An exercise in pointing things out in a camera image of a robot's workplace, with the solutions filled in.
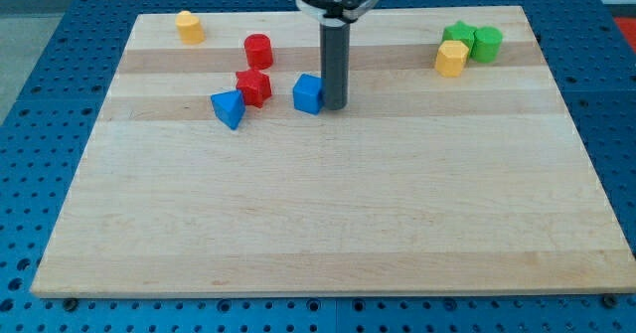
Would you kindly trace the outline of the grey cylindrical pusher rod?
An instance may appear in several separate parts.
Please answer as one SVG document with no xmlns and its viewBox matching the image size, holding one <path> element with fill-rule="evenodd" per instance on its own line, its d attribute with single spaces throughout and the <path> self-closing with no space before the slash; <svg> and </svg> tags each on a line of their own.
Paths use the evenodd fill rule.
<svg viewBox="0 0 636 333">
<path fill-rule="evenodd" d="M 320 26 L 322 97 L 329 110 L 343 109 L 348 102 L 350 26 Z"/>
</svg>

